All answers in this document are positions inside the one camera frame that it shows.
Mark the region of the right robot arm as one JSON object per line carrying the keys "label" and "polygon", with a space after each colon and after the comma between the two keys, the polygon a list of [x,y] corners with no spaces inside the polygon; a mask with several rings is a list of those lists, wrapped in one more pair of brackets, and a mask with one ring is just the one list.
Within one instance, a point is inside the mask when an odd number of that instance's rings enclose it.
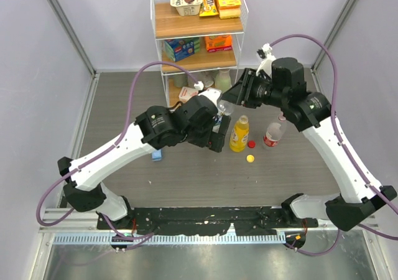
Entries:
{"label": "right robot arm", "polygon": [[280,109],[313,144],[340,190],[333,195],[292,196],[280,213],[283,224],[294,227],[303,218],[314,218],[349,231],[395,199],[395,188],[382,185],[367,170],[339,129],[327,97],[307,90],[303,65],[292,57],[278,58],[271,62],[270,71],[245,69],[237,83],[222,94],[222,100],[246,108],[269,105]]}

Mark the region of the small blue-label water bottle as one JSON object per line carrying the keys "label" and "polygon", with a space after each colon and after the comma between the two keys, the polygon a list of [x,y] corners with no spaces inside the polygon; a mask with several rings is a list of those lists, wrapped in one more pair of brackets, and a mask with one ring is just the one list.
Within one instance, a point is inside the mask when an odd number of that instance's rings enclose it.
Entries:
{"label": "small blue-label water bottle", "polygon": [[221,120],[223,116],[231,116],[233,111],[234,111],[234,105],[228,101],[225,100],[220,100],[218,102],[218,114],[215,117],[215,125],[213,126],[213,131],[218,132],[220,125],[221,125]]}

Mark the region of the yellow bottle cap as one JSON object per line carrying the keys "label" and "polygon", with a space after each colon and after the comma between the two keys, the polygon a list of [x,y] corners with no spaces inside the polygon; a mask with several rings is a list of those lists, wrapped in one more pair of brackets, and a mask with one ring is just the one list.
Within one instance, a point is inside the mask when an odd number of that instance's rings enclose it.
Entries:
{"label": "yellow bottle cap", "polygon": [[254,162],[254,156],[253,155],[247,155],[246,160],[247,160],[247,162],[252,163],[252,162]]}

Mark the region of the red bottle cap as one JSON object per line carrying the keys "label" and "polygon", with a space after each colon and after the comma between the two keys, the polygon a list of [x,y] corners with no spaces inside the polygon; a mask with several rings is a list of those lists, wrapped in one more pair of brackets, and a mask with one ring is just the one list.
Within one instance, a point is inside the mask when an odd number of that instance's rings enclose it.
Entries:
{"label": "red bottle cap", "polygon": [[248,147],[249,148],[255,148],[255,146],[256,146],[255,141],[251,140],[251,141],[248,142]]}

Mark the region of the clear red-label water bottle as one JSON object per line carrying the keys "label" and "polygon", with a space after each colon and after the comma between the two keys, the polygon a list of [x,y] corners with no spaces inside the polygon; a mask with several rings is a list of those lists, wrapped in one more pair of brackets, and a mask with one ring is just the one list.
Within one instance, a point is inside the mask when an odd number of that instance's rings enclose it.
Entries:
{"label": "clear red-label water bottle", "polygon": [[263,136],[263,143],[265,148],[276,147],[282,136],[284,135],[287,129],[287,119],[284,116],[283,112],[280,112],[275,119],[273,119]]}

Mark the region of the yellow juice bottle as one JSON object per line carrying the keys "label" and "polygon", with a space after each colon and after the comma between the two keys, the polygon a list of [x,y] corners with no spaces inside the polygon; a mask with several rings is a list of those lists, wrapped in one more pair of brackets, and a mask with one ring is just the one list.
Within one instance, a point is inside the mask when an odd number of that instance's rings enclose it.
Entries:
{"label": "yellow juice bottle", "polygon": [[249,119],[246,115],[241,115],[231,132],[229,139],[229,148],[233,152],[244,151],[249,136]]}

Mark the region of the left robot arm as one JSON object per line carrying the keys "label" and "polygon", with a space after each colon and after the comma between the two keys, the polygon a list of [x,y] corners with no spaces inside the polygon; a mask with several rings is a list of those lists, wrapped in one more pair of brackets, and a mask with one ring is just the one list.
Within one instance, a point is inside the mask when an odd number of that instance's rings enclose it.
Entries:
{"label": "left robot arm", "polygon": [[132,224],[127,200],[110,191],[103,181],[126,164],[163,147],[187,142],[221,152],[231,119],[221,120],[213,130],[222,93],[209,89],[181,103],[175,109],[151,106],[120,136],[75,160],[63,158],[58,165],[67,177],[63,192],[78,212],[94,210],[107,216],[120,229]]}

